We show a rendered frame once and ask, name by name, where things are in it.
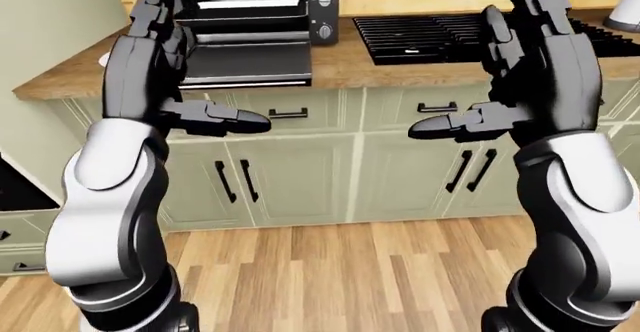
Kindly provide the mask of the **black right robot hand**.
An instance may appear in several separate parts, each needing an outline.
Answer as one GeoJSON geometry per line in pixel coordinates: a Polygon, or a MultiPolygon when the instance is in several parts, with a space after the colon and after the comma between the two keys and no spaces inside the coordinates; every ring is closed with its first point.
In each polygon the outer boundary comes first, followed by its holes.
{"type": "Polygon", "coordinates": [[[518,147],[594,130],[602,78],[586,34],[567,16],[569,0],[511,0],[510,15],[490,5],[481,13],[483,69],[489,100],[459,115],[426,118],[408,130],[412,139],[477,142],[508,134],[518,147]]]}

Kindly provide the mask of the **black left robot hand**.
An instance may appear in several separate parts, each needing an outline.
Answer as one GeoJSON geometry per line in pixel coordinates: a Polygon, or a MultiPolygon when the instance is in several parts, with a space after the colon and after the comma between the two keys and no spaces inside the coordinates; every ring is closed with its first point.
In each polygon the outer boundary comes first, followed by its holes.
{"type": "Polygon", "coordinates": [[[271,130],[271,121],[256,112],[182,99],[189,33],[174,22],[174,7],[174,0],[137,0],[128,33],[110,51],[102,116],[149,124],[164,135],[172,129],[214,137],[271,130]]]}

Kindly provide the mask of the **black toaster oven door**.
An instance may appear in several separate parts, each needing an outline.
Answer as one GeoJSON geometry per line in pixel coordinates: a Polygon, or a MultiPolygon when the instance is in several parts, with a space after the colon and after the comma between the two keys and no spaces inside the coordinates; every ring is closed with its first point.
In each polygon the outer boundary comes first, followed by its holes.
{"type": "Polygon", "coordinates": [[[309,86],[309,43],[196,46],[182,89],[309,86]]]}

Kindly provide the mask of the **black toaster oven tray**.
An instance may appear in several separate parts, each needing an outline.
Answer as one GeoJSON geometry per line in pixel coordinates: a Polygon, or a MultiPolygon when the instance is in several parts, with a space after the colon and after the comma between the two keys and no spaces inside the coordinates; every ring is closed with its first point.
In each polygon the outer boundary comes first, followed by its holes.
{"type": "Polygon", "coordinates": [[[177,13],[174,19],[188,27],[308,24],[304,0],[206,1],[177,13]]]}

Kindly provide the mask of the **black appliance panel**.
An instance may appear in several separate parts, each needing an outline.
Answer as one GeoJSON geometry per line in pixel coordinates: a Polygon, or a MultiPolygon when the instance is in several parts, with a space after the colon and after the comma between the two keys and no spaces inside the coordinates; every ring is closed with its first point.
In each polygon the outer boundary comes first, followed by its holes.
{"type": "Polygon", "coordinates": [[[0,211],[38,211],[59,205],[0,155],[0,211]]]}

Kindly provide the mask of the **sage green base cabinet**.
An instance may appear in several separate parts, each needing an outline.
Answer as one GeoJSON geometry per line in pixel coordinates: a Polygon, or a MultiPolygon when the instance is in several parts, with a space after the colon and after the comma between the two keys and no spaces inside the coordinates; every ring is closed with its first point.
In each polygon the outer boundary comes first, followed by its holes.
{"type": "MultiPolygon", "coordinates": [[[[518,214],[515,193],[516,151],[508,137],[459,145],[449,140],[415,141],[407,136],[415,121],[436,113],[418,113],[418,103],[458,110],[486,97],[482,83],[416,88],[204,91],[191,100],[213,100],[268,115],[308,109],[307,118],[272,119],[262,135],[226,139],[169,136],[169,191],[159,222],[168,231],[300,226],[329,223],[423,220],[518,214]],[[497,157],[474,192],[467,190],[486,161],[497,157]],[[453,193],[445,190],[465,150],[473,157],[453,193]],[[252,202],[240,160],[249,160],[260,195],[252,202]],[[237,200],[229,202],[214,163],[237,200]]],[[[101,117],[96,97],[20,100],[0,90],[0,151],[14,169],[57,204],[61,175],[80,147],[90,124],[101,117]]],[[[0,217],[0,275],[17,262],[43,265],[43,244],[56,209],[10,211],[0,217]]]]}

